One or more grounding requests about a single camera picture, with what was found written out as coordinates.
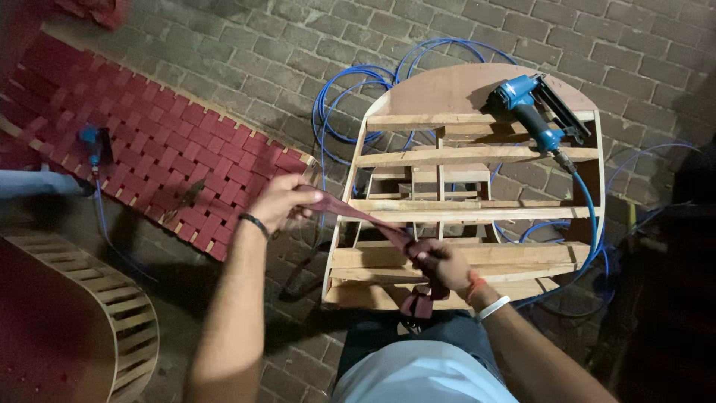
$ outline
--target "white bracelet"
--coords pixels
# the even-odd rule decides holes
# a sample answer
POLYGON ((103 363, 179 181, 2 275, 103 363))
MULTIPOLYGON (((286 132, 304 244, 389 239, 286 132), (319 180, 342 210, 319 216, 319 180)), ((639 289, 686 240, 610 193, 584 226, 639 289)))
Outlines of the white bracelet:
POLYGON ((499 300, 491 303, 487 308, 481 310, 480 313, 478 313, 478 322, 481 322, 484 318, 487 318, 490 314, 492 314, 492 312, 495 312, 496 310, 502 308, 502 306, 508 302, 510 302, 510 296, 505 295, 499 300))

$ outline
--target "curved wooden frame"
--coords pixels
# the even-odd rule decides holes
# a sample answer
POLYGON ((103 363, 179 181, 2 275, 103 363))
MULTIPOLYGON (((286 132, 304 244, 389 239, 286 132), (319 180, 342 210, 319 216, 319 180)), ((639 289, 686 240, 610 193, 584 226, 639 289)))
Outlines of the curved wooden frame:
MULTIPOLYGON (((493 162, 539 161, 556 166, 548 156, 541 156, 527 146, 489 146, 488 143, 521 143, 529 141, 526 129, 511 116, 483 114, 488 94, 499 84, 519 75, 532 75, 536 71, 527 67, 485 63, 458 65, 430 70, 401 82, 373 103, 363 117, 356 150, 342 200, 362 211, 380 216, 386 221, 437 222, 437 237, 442 239, 446 222, 481 222, 492 224, 497 219, 557 219, 571 218, 572 225, 565 238, 570 242, 560 244, 499 244, 493 237, 491 244, 480 243, 479 238, 459 241, 466 252, 479 257, 471 264, 490 276, 497 289, 513 300, 538 295, 555 288, 557 284, 546 276, 577 270, 584 263, 589 251, 591 228, 584 195, 573 191, 574 200, 565 202, 539 201, 444 201, 444 166, 493 162), (413 151, 362 156, 364 138, 368 131, 408 131, 433 129, 436 146, 420 147, 413 151), (459 148, 450 148, 459 143, 459 148), (378 200, 353 200, 351 189, 359 167, 395 167, 384 175, 408 175, 405 166, 434 167, 427 181, 437 182, 436 201, 420 201, 414 192, 415 178, 410 200, 390 201, 390 196, 378 200)), ((582 179, 589 189, 598 219, 598 236, 604 224, 604 160, 601 152, 601 127, 599 109, 586 96, 565 82, 552 76, 546 78, 567 106, 593 133, 583 146, 566 145, 563 151, 575 162, 582 179)), ((545 118, 551 111, 542 111, 545 118)), ((395 194, 396 199, 404 195, 395 194)), ((351 221, 338 217, 338 223, 351 221)), ((322 301, 329 305, 348 308, 397 309, 400 299, 410 291, 412 284, 425 279, 403 267, 405 259, 389 247, 367 245, 361 248, 338 248, 339 224, 334 229, 332 245, 324 277, 322 301), (348 266, 338 267, 338 260, 347 255, 359 256, 348 266), (371 266, 368 261, 378 261, 371 266)), ((436 309, 467 308, 454 293, 448 300, 436 301, 436 309)))
POLYGON ((115 342, 108 403, 131 403, 149 382, 159 357, 159 324, 147 294, 131 278, 60 236, 20 230, 3 238, 90 293, 107 316, 115 342))

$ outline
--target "white t-shirt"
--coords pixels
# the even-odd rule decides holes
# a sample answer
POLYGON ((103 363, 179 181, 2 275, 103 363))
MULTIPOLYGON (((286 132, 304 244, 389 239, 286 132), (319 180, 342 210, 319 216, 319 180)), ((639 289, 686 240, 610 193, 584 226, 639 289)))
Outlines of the white t-shirt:
POLYGON ((485 367, 442 341, 400 341, 370 354, 340 379, 333 402, 517 402, 485 367))

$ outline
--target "nail gun handle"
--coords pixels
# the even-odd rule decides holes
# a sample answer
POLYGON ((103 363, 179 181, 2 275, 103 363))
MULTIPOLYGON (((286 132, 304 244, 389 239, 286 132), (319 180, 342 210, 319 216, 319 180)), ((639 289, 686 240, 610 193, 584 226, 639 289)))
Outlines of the nail gun handle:
POLYGON ((542 116, 537 112, 532 105, 516 105, 512 111, 517 116, 517 120, 525 126, 525 129, 530 133, 532 138, 537 138, 540 133, 549 130, 549 125, 542 119, 542 116))

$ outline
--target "red strap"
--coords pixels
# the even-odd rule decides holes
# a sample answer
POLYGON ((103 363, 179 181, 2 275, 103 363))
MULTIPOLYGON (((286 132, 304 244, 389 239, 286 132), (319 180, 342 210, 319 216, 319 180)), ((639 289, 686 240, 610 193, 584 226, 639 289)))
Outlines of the red strap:
POLYGON ((331 212, 346 217, 355 217, 370 221, 375 227, 393 244, 403 255, 422 271, 429 283, 427 286, 417 285, 413 288, 409 296, 400 304, 400 311, 407 316, 416 318, 429 318, 432 315, 432 302, 434 300, 445 300, 450 296, 450 290, 442 285, 435 277, 435 267, 432 260, 418 259, 418 254, 428 252, 430 246, 426 242, 415 241, 408 233, 400 228, 394 227, 387 222, 383 222, 377 218, 365 214, 354 209, 348 204, 338 200, 335 196, 325 191, 316 189, 309 185, 300 185, 296 187, 297 191, 320 191, 323 199, 318 203, 306 205, 304 207, 316 212, 331 212))

